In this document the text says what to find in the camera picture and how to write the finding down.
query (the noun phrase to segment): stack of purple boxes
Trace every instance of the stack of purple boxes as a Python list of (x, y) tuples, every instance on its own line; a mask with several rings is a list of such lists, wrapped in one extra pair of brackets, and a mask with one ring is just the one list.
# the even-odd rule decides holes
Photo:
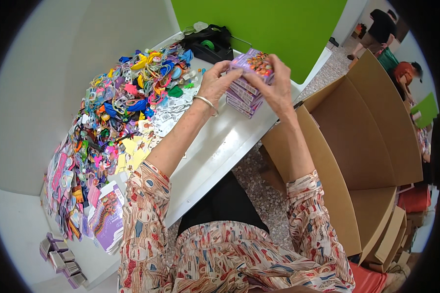
[(45, 261), (50, 260), (56, 273), (64, 273), (73, 289), (80, 287), (86, 277), (75, 262), (75, 255), (68, 249), (64, 238), (54, 233), (47, 233), (39, 244), (39, 253)]
[[(266, 84), (271, 84), (274, 72), (271, 64), (265, 60), (266, 57), (267, 54), (251, 48), (246, 54), (233, 59), (229, 70), (242, 68), (244, 72), (258, 74)], [(242, 77), (230, 85), (226, 94), (227, 104), (250, 119), (263, 103), (263, 95), (259, 90)]]

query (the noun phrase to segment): green tape roll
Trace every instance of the green tape roll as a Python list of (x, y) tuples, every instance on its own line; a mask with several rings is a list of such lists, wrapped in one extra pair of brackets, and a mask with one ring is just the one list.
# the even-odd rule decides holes
[(212, 43), (211, 41), (209, 41), (209, 40), (202, 41), (202, 43), (200, 43), (200, 44), (202, 44), (202, 45), (204, 45), (204, 46), (206, 46), (206, 47), (209, 47), (210, 50), (215, 49), (215, 46), (214, 46), (213, 43)]

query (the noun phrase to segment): white wall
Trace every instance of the white wall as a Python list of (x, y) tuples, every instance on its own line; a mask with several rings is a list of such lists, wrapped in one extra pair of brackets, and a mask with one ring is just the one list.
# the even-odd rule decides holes
[(396, 9), (394, 9), (388, 1), (386, 1), (386, 0), (369, 0), (367, 5), (365, 6), (365, 9), (364, 9), (362, 16), (360, 18), (360, 21), (359, 21), (359, 23), (364, 23), (367, 26), (367, 31), (370, 29), (370, 27), (373, 24), (373, 20), (370, 18), (370, 13), (372, 11), (374, 11), (375, 9), (380, 9), (380, 10), (383, 10), (384, 12), (387, 12), (388, 9), (391, 9), (396, 14), (396, 16), (399, 18), (399, 15), (396, 12)]
[(56, 277), (39, 253), (50, 230), (39, 197), (0, 190), (0, 238), (28, 286)]
[(341, 17), (331, 35), (340, 45), (342, 45), (347, 37), (354, 31), (358, 19), (368, 1), (369, 0), (347, 0)]
[(432, 190), (431, 204), (428, 207), (423, 226), (417, 229), (414, 243), (412, 243), (411, 252), (422, 252), (427, 244), (427, 240), (435, 221), (435, 206), (437, 205), (438, 192), (439, 191), (435, 188)]
[[(83, 286), (73, 289), (64, 274), (58, 274), (55, 278), (34, 284), (31, 286), (34, 293), (86, 293), (88, 292)], [(91, 293), (115, 293), (117, 292), (117, 272), (113, 273), (109, 278), (101, 284), (90, 290)]]
[(120, 56), (178, 32), (173, 15), (168, 0), (44, 0), (38, 5), (0, 70), (1, 190), (39, 195), (53, 151), (70, 129), (88, 83)]
[(423, 83), (420, 83), (418, 78), (416, 78), (409, 85), (409, 89), (411, 90), (411, 94), (414, 100), (416, 100), (416, 102), (420, 102), (430, 92), (433, 92), (436, 101), (437, 95), (435, 93), (435, 86), (432, 74), (430, 73), (430, 69), (427, 65), (424, 55), (422, 54), (422, 51), (420, 50), (419, 45), (417, 44), (417, 41), (411, 32), (408, 32), (404, 40), (401, 42), (401, 46), (399, 46), (399, 49), (394, 52), (394, 56), (396, 57), (396, 59), (398, 59), (399, 62), (417, 62), (422, 67), (422, 70), (424, 72), (424, 76), (422, 78)]

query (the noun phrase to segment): white table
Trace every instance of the white table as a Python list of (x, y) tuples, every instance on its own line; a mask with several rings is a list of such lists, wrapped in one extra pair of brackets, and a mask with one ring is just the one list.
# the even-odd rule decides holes
[[(171, 36), (153, 47), (160, 47), (179, 40), (182, 33)], [(331, 51), (324, 48), (303, 84), (292, 84), (292, 100), (296, 104), (299, 94), (315, 77), (331, 56)], [(213, 64), (194, 58), (191, 68), (209, 69)], [(251, 119), (226, 104), (225, 96), (220, 100), (220, 115), (211, 118), (194, 139), (187, 151), (187, 158), (182, 159), (170, 180), (173, 185), (171, 200), (165, 223), (169, 227), (182, 217), (198, 202), (235, 164), (263, 137), (278, 120), (267, 103), (259, 108)], [(124, 172), (112, 176), (121, 189)], [(57, 224), (47, 217), (52, 231), (59, 232)], [(101, 247), (95, 247), (93, 241), (84, 237), (82, 242), (68, 241), (69, 249), (75, 254), (88, 281), (85, 288), (89, 291), (117, 271), (120, 264), (119, 254), (108, 255)]]

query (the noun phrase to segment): woman's left hand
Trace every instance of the woman's left hand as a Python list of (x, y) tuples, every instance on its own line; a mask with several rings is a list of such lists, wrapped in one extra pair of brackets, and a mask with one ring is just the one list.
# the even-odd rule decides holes
[(215, 65), (207, 70), (202, 77), (202, 83), (200, 85), (198, 96), (206, 98), (216, 108), (218, 108), (219, 100), (227, 91), (231, 83), (239, 79), (243, 74), (242, 69), (235, 69), (222, 76), (221, 74), (227, 71), (230, 65), (230, 61), (225, 60), (217, 62)]

